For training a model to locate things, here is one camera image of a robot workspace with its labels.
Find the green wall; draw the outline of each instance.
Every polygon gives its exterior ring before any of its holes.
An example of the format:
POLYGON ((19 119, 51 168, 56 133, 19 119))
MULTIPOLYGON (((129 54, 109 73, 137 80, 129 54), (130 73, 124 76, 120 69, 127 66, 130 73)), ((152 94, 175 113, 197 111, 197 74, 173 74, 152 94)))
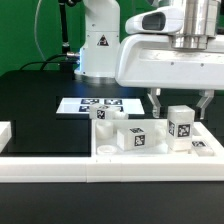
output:
MULTIPOLYGON (((145 0, 118 0, 121 7, 121 40, 125 21, 152 9, 145 0)), ((28 62, 41 61, 34 40, 34 19, 38 0, 0 1, 0 75, 28 62)), ((84 7, 67 7, 69 39, 73 51, 84 42, 84 7)), ((38 20, 38 40, 45 57, 61 53, 60 14, 57 0, 43 0, 38 20)))

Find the white platform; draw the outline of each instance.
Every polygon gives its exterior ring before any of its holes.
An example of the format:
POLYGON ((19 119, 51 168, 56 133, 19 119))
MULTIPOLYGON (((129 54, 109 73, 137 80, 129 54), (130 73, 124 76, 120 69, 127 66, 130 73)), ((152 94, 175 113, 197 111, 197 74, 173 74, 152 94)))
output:
POLYGON ((93 121, 92 157, 90 158, 0 158, 0 182, 129 182, 129 181, 217 181, 224 180, 224 149, 201 123, 194 124, 194 138, 205 140, 214 156, 170 154, 164 142, 166 120, 114 121, 115 126, 145 127, 155 124, 156 144, 142 151, 99 155, 101 144, 114 141, 95 138, 93 121))
POLYGON ((128 114, 145 114, 140 99, 112 99, 112 98, 63 98, 57 114, 88 114, 89 105, 95 100, 95 103, 105 104, 105 100, 109 106, 122 107, 123 111, 128 114))

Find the black table surface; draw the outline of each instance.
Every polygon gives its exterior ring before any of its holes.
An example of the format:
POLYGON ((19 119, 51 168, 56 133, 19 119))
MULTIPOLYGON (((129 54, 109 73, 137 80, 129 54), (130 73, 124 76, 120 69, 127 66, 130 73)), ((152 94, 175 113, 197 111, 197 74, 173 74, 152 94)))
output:
MULTIPOLYGON (((0 78, 0 120, 12 121, 14 134, 3 155, 89 156, 89 120, 58 118, 60 99, 141 97, 142 91, 100 90, 58 72, 6 73, 0 78)), ((2 224, 223 224, 223 208, 221 181, 0 184, 2 224)))

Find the black cable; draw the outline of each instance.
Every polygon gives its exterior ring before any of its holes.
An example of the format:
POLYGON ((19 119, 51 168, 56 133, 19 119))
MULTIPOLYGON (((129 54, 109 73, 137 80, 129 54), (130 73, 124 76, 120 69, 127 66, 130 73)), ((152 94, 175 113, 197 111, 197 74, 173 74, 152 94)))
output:
POLYGON ((62 53, 70 51, 70 45, 68 41, 68 29, 67 29, 67 18, 65 0, 58 0, 61 17, 61 31, 62 31, 62 53))
POLYGON ((55 54, 51 57, 49 57, 45 62, 43 62, 43 65, 41 66, 40 70, 43 71, 44 68, 46 67, 46 65, 48 64, 47 62, 50 62, 56 58, 61 58, 61 57, 66 57, 67 55, 66 54, 55 54))
MULTIPOLYGON (((34 65, 34 64, 43 64, 43 63, 60 64, 60 62, 61 61, 34 61, 34 62, 30 62, 30 63, 27 63, 27 64, 23 65, 19 70, 22 71, 25 67, 27 67, 29 65, 34 65)), ((70 61, 66 61, 64 63, 74 64, 74 62, 70 62, 70 61)))
POLYGON ((82 0, 66 0, 66 3, 68 6, 73 7, 75 6, 78 2, 81 2, 82 0))

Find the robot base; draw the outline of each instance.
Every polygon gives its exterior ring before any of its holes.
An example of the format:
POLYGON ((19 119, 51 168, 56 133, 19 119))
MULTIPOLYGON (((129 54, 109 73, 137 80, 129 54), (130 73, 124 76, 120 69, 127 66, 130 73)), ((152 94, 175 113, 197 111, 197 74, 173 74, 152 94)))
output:
POLYGON ((115 78, 87 76, 83 74, 77 74, 76 72, 74 73, 73 78, 77 81, 98 85, 108 85, 116 83, 115 78))

